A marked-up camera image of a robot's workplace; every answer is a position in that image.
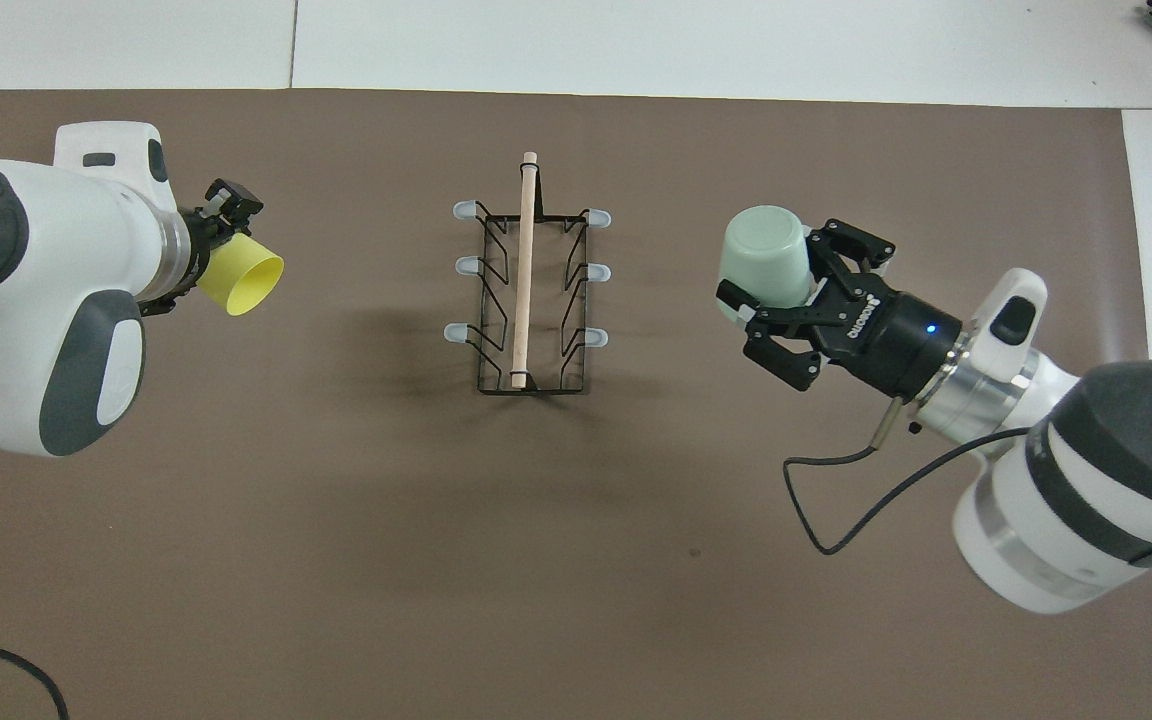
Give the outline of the brown table mat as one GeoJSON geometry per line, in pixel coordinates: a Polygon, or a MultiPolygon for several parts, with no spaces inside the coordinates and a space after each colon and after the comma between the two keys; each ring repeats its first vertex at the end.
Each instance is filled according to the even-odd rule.
{"type": "Polygon", "coordinates": [[[1152,720],[1152,573],[1041,616],[952,539],[958,458],[819,556],[788,455],[850,454],[882,395],[741,355],[723,227],[763,202],[896,243],[888,281],[969,318],[1011,266],[1037,343],[1146,355],[1115,109],[332,91],[0,92],[0,158],[76,120],[160,129],[180,199],[265,202],[250,314],[147,319],[103,441],[0,452],[0,646],[76,720],[1152,720]],[[577,396],[485,396],[458,200],[609,211],[577,396]]]}

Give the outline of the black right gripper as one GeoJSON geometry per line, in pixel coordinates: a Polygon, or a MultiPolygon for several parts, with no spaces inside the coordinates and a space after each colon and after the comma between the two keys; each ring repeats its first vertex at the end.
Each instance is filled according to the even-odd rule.
{"type": "Polygon", "coordinates": [[[878,275],[893,255],[890,241],[842,220],[813,229],[812,275],[826,281],[814,306],[841,323],[814,328],[818,351],[791,351],[781,342],[801,340],[803,328],[823,323],[814,306],[771,306],[735,283],[718,285],[718,301],[744,328],[742,355],[797,391],[812,386],[823,353],[882,395],[918,396],[946,364],[963,323],[884,283],[878,275]]]}

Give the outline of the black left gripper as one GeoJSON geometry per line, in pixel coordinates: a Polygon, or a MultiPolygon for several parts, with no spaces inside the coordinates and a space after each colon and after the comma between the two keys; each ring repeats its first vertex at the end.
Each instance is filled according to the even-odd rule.
{"type": "Polygon", "coordinates": [[[180,209],[189,242],[185,270],[172,291],[142,302],[141,316],[170,313],[179,297],[191,291],[206,272],[212,250],[220,245],[221,236],[247,233],[251,217],[262,211],[259,197],[230,179],[215,179],[207,188],[205,200],[200,209],[180,209]]]}

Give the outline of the yellow plastic cup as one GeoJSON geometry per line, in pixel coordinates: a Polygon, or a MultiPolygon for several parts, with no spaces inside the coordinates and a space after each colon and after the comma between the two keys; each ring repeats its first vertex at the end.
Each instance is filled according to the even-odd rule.
{"type": "Polygon", "coordinates": [[[266,249],[250,234],[237,232],[210,252],[197,287],[225,314],[241,316],[250,313],[274,291],[283,272],[282,256],[266,249]]]}

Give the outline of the pale green plastic cup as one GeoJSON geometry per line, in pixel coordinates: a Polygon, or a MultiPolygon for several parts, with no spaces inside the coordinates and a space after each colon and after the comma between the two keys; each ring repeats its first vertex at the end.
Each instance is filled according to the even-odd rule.
{"type": "Polygon", "coordinates": [[[723,232],[719,276],[759,304],[805,306],[814,291],[806,250],[810,228],[790,210],[759,205],[740,211],[723,232]]]}

